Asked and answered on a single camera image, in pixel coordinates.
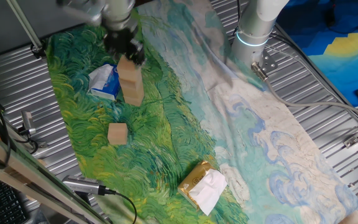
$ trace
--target white cable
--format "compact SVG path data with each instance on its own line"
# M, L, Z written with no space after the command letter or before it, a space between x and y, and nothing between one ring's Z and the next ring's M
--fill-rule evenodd
M314 76L313 72L311 72L311 70L305 65L305 63L304 63L302 60L297 59L294 55L289 54L289 53L287 53L287 52L285 52L285 51L283 51L283 50L281 50L281 49L278 49L278 48L276 48L276 47L273 47L273 46L271 46L271 45L267 45L267 44L266 44L265 46L266 46L266 48L268 48L268 49L270 49L270 50L274 50L274 51L276 51L276 52L283 53L283 54L285 54L285 55L287 55L287 56L290 56L291 58L293 58L293 59L296 60L297 62L301 63L301 64L304 66L304 68L307 69L307 71L310 72L310 73ZM337 99L338 101L340 101L341 103L343 103L343 101L342 101L341 99L339 99L338 97L336 97L335 94L332 93L326 86L324 86L324 85L320 82L320 80L319 80L318 78L316 78L316 80L317 80L318 83L320 83L320 85L321 85L328 93L330 93L332 96L334 96L335 99Z
M309 69L308 67L301 61L301 60L298 60L297 58L295 58L294 56L292 56L291 54L289 53L286 53L282 50L276 50L276 49L273 49L272 46L270 45L266 45L267 48L271 49L271 50L275 50L277 52L281 52L283 54L286 54L292 58L294 58L295 60L297 60L298 62L300 62L311 74L313 74ZM346 105L344 103L337 103L337 102L315 102L315 103L290 103L288 101L285 101L284 99L282 99L281 97L279 97L277 95L277 93L275 92L275 90L273 89L272 87L272 84L270 84L269 80L266 79L265 83L267 84L267 87L269 88L270 92L273 94L274 97L276 97L276 99L280 102L282 102L283 104L287 105L287 106L294 106L294 107L309 107L309 106L322 106L322 105L329 105L329 106L338 106L338 107L341 107L341 108L344 108L344 109L347 109L347 110L351 110L353 112L355 112L356 114L358 114L358 109L354 108L353 106L349 106L349 105Z
M272 84L270 84L269 79L266 79L265 83L267 84L267 87L269 88L270 92L272 92L273 96L276 97L276 99L283 104L287 106L294 106L294 107L309 107L309 106L323 106L323 105L329 105L329 106L338 106L341 108L345 108L347 110L351 110L358 114L358 109L354 108L353 106L346 105L344 103L337 103L337 102L315 102L315 103L290 103L288 101L283 100L281 97L277 95L277 93L274 91Z

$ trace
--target yellow fabric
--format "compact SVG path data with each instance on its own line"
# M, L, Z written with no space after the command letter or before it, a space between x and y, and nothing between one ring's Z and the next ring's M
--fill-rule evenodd
M352 57L358 55L358 33L347 37L336 37L332 44L327 46L324 54L336 57Z

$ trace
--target blue and white tissue box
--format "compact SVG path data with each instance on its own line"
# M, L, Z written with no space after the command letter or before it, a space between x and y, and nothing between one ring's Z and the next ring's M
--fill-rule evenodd
M117 65L105 64L89 74L89 91L94 96L115 101L119 89Z

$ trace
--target white tissue paper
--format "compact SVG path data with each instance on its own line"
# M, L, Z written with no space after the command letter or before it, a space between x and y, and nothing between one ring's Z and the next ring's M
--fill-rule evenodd
M206 175L189 191L201 211L209 215L219 200L227 182L219 171L210 169Z

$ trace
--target tissue box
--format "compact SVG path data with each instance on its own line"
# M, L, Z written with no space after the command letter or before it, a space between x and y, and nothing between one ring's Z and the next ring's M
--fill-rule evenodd
M93 95L116 100L120 89L117 65L105 64L93 71L89 77L89 87Z
M199 208L197 202L189 195L189 191L198 184L198 182L205 176L207 171L214 169L212 165L207 161L201 161L196 167L189 173L189 175L178 186L178 192L184 196L187 201L191 203L195 208Z
M225 177L207 161L201 161L179 185L178 191L195 208L209 215L227 186Z

